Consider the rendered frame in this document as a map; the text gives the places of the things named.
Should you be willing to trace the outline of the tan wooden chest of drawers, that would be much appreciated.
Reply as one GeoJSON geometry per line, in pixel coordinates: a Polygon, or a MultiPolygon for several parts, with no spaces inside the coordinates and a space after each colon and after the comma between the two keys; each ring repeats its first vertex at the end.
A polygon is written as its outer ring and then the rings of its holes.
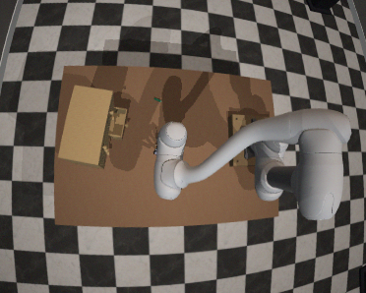
{"type": "Polygon", "coordinates": [[[99,166],[113,91],[74,86],[58,157],[99,166]]]}

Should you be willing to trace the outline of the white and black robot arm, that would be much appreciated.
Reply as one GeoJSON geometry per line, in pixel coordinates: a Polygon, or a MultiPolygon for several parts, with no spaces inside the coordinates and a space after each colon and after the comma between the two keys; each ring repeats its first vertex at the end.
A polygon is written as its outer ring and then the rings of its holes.
{"type": "Polygon", "coordinates": [[[339,207],[342,144],[351,136],[348,116],[341,112],[310,108],[251,119],[197,166],[183,160],[187,130],[182,123],[166,123],[158,136],[153,180],[163,199],[176,199],[187,184],[210,177],[244,149],[246,159],[256,157],[255,190],[261,200],[275,201],[283,190],[294,192],[301,214],[310,220],[330,219],[339,207]],[[297,166],[282,165],[288,145],[299,145],[297,166]]]}

